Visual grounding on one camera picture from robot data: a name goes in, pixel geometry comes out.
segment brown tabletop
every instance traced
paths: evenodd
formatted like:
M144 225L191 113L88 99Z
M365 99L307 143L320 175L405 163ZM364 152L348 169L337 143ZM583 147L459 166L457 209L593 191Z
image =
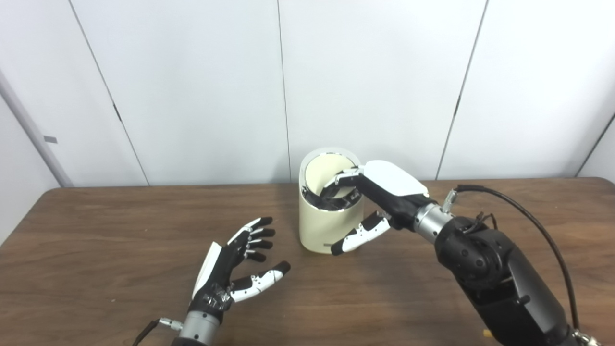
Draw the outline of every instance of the brown tabletop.
M459 181L424 182L443 200ZM615 344L615 187L602 179L481 180L529 209L566 259L582 328ZM389 231L339 257L298 241L294 184L65 188L47 192L0 247L0 345L130 345L152 319L182 320L212 241L273 216L267 262L245 261L234 277L280 260L285 278L232 306L215 345L496 345L433 246ZM366 212L375 210L366 203ZM496 214L568 311L547 243L516 210L466 193L453 212ZM170 344L155 329L142 345Z

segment cream cylindrical container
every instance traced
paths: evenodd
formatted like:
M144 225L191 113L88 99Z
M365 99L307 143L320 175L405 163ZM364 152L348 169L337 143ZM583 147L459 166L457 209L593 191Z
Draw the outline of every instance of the cream cylindrical container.
M340 148L316 149L301 162L299 171L299 237L311 251L330 254L331 245L363 221L363 196L342 188L333 199L320 198L323 186L359 159Z

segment black cable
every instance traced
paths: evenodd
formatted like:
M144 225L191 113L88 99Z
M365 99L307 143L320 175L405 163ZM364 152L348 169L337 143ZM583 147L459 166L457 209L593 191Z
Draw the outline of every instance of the black cable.
M158 325L158 322L160 322L160 319L150 322L147 327L145 327L145 329L137 335L137 338L132 343L132 346L137 346L149 334L149 332L151 332Z
M530 214L530 212L527 211L524 207L522 207L521 204L518 204L517 202L515 202L512 198L506 196L505 194L501 192L492 190L488 187L484 187L481 185L459 185L457 186L457 188L455 188L455 191L457 191L458 193L466 192L466 191L489 193L491 195L499 197L503 199L504 201L508 202L510 205L512 205L518 211L520 211L521 214L523 214L530 221L532 221L532 223L536 226L536 228L538 228L538 230L542 233L544 238L547 240L547 243L549 244L549 246L551 247L551 250L553 250L553 253L555 254L555 258L557 258L557 262L559 262L560 264L561 273L564 276L564 282L566 283L566 289L568 290L568 300L570 301L570 313L573 319L573 327L575 329L579 329L579 313L577 311L576 298L574 297L573 282L572 282L572 279L570 278L570 273L568 273L568 267L566 266L566 263L564 262L564 258L561 256L561 252L558 249L557 245L555 244L555 241L553 240L553 238L551 238L551 236L549 235L549 232L547 232L547 230L538 221L538 219L535 218L532 214Z

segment robotic arm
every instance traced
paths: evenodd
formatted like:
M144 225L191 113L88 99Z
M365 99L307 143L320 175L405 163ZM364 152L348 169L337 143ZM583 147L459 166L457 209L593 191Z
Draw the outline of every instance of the robotic arm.
M137 337L133 346L137 346L159 323L180 332L171 346L212 346L224 312L233 302L260 294L290 270L290 264L282 261L269 270L231 281L232 270L244 259L265 261L266 256L255 249L273 247L270 241L263 238L274 236L276 231L262 228L271 221L270 217L261 217L245 224L224 246L213 242L194 285L184 323L168 318L154 320Z
M332 178L321 196L356 187L384 212L375 212L331 246L340 255L382 235L407 228L435 247L493 337L505 346L590 346L596 340L566 322L565 311L521 250L501 231L450 213L456 191L440 207L427 188L386 161L369 161Z

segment cable connector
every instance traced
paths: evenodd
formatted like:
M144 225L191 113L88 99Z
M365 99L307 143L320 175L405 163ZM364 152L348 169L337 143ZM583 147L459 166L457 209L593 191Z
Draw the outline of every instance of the cable connector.
M578 329L574 331L573 335L582 346L602 346L602 344L599 343L596 338L587 334L583 334Z
M184 327L184 324L182 322L171 320L170 318L161 318L158 323L162 324L163 326L167 326L174 331L180 331Z
M446 199L444 200L444 204L442 204L442 212L445 214L450 214L451 209L453 208L453 204L457 200L457 191L455 189L450 190Z

